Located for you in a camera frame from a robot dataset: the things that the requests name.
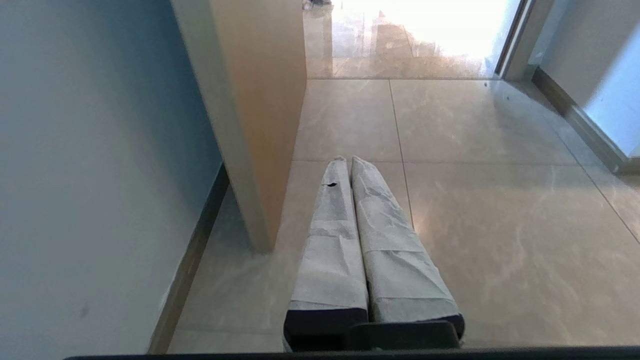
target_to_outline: floor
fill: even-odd
[[[278,352],[326,161],[373,161],[467,321],[465,347],[640,343],[640,177],[616,178],[531,84],[310,79],[282,225],[228,192],[170,352]]]
[[[303,12],[312,78],[492,78],[519,0],[333,0]]]

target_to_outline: white wall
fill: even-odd
[[[146,351],[220,167],[168,1],[0,3],[0,357]]]
[[[627,155],[640,143],[640,1],[571,0],[541,68]]]

